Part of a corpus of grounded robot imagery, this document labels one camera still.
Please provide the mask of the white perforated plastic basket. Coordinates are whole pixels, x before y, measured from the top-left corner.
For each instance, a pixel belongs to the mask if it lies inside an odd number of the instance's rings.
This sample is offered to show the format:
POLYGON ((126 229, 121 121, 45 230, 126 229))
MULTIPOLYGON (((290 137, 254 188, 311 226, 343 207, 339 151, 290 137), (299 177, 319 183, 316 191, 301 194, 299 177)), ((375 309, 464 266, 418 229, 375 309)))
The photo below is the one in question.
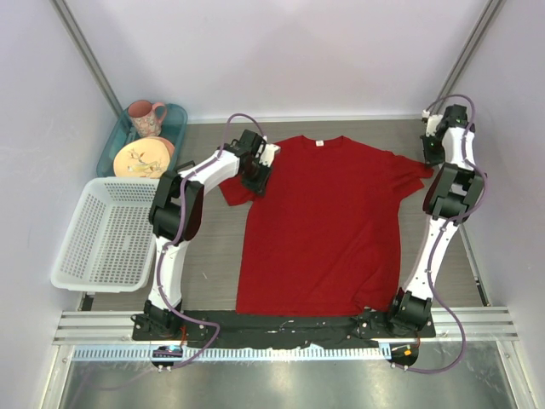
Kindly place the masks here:
POLYGON ((52 269, 51 284, 123 293, 146 285, 155 254, 148 221, 158 180, 99 177, 84 187, 52 269))

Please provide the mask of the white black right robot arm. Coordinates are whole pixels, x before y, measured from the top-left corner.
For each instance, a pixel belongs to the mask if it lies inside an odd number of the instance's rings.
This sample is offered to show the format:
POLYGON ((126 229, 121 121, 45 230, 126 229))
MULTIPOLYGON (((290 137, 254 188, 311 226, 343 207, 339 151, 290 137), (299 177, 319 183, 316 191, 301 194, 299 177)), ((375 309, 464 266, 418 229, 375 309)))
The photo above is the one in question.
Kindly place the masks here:
POLYGON ((439 172, 422 205, 427 226, 417 261, 384 316, 387 331, 396 337, 415 336, 431 324, 443 258, 459 227, 479 207, 487 182, 473 155, 472 107, 454 104, 436 114, 427 109, 422 120, 425 164, 439 172))

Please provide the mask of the red t-shirt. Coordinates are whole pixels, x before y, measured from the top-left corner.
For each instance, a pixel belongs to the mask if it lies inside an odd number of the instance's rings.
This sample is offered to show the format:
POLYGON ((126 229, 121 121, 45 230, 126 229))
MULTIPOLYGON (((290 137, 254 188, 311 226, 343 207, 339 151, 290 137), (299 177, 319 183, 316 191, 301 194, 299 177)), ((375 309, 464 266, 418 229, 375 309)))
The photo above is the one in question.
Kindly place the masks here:
POLYGON ((224 181, 248 204, 235 309, 239 314, 348 316, 384 311, 401 269, 399 208, 433 171, 340 136, 283 140, 263 195, 224 181))

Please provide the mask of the teal plastic tray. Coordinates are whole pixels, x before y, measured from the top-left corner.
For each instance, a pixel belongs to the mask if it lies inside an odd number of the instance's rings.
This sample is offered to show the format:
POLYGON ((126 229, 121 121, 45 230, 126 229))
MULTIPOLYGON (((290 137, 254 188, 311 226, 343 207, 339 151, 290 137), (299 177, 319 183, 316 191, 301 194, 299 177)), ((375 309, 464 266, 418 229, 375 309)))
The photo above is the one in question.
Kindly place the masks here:
POLYGON ((161 133, 142 138, 127 112, 119 117, 96 165, 98 177, 158 178, 175 167, 183 144, 187 114, 176 104, 160 107, 165 112, 161 133))

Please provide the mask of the aluminium corner post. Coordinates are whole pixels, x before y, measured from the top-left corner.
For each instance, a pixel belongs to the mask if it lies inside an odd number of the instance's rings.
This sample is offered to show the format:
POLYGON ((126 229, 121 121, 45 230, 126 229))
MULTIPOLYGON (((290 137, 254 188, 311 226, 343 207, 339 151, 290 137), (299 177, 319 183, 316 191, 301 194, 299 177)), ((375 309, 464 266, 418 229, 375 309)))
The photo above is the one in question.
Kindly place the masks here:
POLYGON ((119 102, 119 99, 117 98, 105 72, 100 65, 100 62, 95 56, 94 51, 92 50, 67 1, 51 0, 50 3, 55 13, 58 15, 62 25, 65 27, 70 39, 74 43, 78 53, 82 57, 83 62, 88 68, 91 76, 95 80, 100 92, 105 97, 107 104, 112 109, 114 114, 119 117, 123 112, 122 105, 119 102))
POLYGON ((485 6, 479 15, 479 18, 473 25, 467 40, 462 46, 461 52, 456 57, 454 65, 450 69, 446 80, 443 82, 443 85, 439 90, 437 95, 438 99, 444 98, 453 92, 457 83, 461 79, 462 74, 468 68, 471 59, 474 57, 480 44, 484 40, 487 32, 491 28, 497 16, 501 13, 505 3, 505 0, 488 0, 485 2, 485 6))

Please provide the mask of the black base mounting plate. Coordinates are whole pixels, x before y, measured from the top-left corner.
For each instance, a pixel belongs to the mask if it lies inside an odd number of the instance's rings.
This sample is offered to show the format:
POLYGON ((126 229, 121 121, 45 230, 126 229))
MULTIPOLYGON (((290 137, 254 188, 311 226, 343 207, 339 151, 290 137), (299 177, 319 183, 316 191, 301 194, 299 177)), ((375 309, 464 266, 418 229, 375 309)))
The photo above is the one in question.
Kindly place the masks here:
POLYGON ((363 348, 380 339, 434 338, 431 320, 421 331, 393 327, 384 313, 366 310, 347 317, 282 317, 236 314, 229 310, 187 310, 189 320, 169 311, 132 314, 132 339, 182 343, 202 348, 212 340, 217 323, 218 337, 211 346, 219 349, 305 349, 317 345, 324 349, 363 348))

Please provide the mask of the pink floral mug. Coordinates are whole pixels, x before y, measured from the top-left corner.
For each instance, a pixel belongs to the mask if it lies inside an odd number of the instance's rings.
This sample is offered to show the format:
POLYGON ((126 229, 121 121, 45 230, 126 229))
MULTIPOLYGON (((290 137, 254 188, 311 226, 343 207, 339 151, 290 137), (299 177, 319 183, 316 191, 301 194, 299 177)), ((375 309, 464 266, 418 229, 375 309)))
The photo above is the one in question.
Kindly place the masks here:
POLYGON ((139 136, 151 137, 161 134, 168 110, 162 102, 138 100, 129 105, 127 112, 139 136))

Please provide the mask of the aluminium extrusion rail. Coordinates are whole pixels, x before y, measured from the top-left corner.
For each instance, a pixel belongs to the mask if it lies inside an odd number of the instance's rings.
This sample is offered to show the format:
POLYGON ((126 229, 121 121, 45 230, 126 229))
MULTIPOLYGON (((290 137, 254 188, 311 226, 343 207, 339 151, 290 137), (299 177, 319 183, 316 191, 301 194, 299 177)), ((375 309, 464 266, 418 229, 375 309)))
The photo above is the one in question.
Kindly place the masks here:
MULTIPOLYGON (((453 312, 461 321, 469 342, 517 341, 519 334, 506 307, 462 307, 453 312)), ((459 341, 460 332, 451 315, 433 308, 439 340, 459 341)), ((134 311, 64 312, 54 333, 54 345, 131 343, 134 311)))

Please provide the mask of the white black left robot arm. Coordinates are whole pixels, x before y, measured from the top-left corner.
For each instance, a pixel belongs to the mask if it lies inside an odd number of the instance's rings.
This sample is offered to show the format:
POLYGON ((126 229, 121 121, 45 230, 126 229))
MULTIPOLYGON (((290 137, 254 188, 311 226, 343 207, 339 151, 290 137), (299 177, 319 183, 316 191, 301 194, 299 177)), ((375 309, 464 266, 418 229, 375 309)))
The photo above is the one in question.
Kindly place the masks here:
POLYGON ((265 136, 245 130, 202 163, 168 170, 159 178, 148 217, 157 251, 153 285, 143 311, 131 317, 134 340, 170 340, 181 334, 190 321, 182 313, 182 273, 188 246, 201 227, 206 194, 239 176, 244 188, 264 195, 279 152, 280 146, 265 136))

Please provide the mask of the yellow floral plate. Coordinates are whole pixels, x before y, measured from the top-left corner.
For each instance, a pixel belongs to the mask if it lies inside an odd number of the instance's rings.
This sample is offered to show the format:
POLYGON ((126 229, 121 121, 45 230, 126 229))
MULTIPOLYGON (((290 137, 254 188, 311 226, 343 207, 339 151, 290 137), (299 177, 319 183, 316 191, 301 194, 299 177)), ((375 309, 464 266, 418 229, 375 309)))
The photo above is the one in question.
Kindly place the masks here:
POLYGON ((158 140, 143 138, 122 148, 113 160, 117 177, 158 179, 170 162, 166 146, 158 140))

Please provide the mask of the right aluminium corner post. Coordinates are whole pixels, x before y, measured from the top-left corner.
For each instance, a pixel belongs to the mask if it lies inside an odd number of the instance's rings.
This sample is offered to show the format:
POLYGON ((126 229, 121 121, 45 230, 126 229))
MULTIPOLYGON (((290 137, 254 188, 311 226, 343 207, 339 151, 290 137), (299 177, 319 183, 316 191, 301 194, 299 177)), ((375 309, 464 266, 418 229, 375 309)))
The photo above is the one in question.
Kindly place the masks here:
POLYGON ((461 52, 456 57, 454 65, 450 69, 446 80, 443 82, 443 85, 439 90, 437 95, 438 99, 444 98, 453 92, 457 83, 461 79, 462 74, 468 68, 471 59, 474 57, 480 44, 484 40, 487 32, 491 28, 497 16, 501 13, 505 3, 505 0, 488 0, 485 2, 485 6, 479 15, 479 18, 473 25, 467 40, 462 46, 461 52))

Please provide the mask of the pink plate under yellow plate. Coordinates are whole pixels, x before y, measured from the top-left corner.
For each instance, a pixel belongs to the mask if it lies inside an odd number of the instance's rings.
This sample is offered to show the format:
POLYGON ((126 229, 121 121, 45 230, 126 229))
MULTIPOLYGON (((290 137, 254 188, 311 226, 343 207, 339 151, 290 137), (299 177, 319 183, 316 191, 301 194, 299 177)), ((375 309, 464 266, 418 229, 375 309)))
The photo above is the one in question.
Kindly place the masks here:
POLYGON ((155 140, 161 141, 166 146, 169 156, 172 158, 175 152, 174 144, 163 137, 155 137, 155 140))

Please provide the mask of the left aluminium corner post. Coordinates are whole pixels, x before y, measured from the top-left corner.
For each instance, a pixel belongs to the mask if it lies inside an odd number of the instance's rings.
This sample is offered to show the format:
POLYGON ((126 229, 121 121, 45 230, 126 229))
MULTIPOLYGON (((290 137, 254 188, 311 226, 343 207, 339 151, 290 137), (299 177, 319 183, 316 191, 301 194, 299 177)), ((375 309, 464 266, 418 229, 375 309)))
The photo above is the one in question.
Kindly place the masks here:
POLYGON ((83 62, 88 68, 91 76, 95 80, 100 92, 105 97, 107 104, 112 109, 114 114, 119 117, 123 112, 122 105, 119 102, 119 99, 117 98, 105 72, 100 65, 100 62, 95 56, 94 51, 92 50, 67 1, 51 0, 50 3, 55 13, 58 15, 62 25, 65 27, 70 39, 74 43, 78 53, 82 57, 83 62))

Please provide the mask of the black box with red brooch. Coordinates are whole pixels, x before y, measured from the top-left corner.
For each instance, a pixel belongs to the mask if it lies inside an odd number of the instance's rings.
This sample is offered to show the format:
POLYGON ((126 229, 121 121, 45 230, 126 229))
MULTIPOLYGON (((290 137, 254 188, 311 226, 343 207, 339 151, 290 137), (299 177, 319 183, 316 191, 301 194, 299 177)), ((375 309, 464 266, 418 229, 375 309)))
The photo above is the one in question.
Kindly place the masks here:
POLYGON ((176 173, 180 173, 181 171, 185 171, 185 170, 193 168, 195 165, 196 165, 195 162, 193 160, 191 160, 191 161, 185 162, 183 164, 176 165, 176 167, 174 167, 173 171, 175 171, 176 173))

